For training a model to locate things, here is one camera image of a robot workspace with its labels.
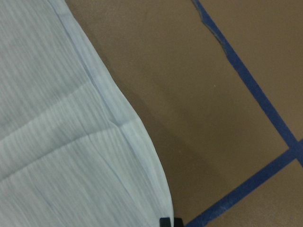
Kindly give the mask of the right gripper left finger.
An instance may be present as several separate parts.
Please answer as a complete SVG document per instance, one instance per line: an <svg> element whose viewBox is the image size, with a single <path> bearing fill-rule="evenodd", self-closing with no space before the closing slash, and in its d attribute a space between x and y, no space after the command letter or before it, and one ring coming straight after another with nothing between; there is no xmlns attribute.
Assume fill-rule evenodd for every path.
<svg viewBox="0 0 303 227"><path fill-rule="evenodd" d="M160 227L171 227L170 218L160 218L159 223Z"/></svg>

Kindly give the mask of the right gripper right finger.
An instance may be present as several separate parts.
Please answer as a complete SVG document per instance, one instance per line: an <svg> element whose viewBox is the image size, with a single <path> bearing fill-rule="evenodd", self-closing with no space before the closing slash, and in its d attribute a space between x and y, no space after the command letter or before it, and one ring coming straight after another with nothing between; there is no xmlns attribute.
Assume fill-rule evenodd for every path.
<svg viewBox="0 0 303 227"><path fill-rule="evenodd" d="M181 218L174 218L174 227L184 227L183 220Z"/></svg>

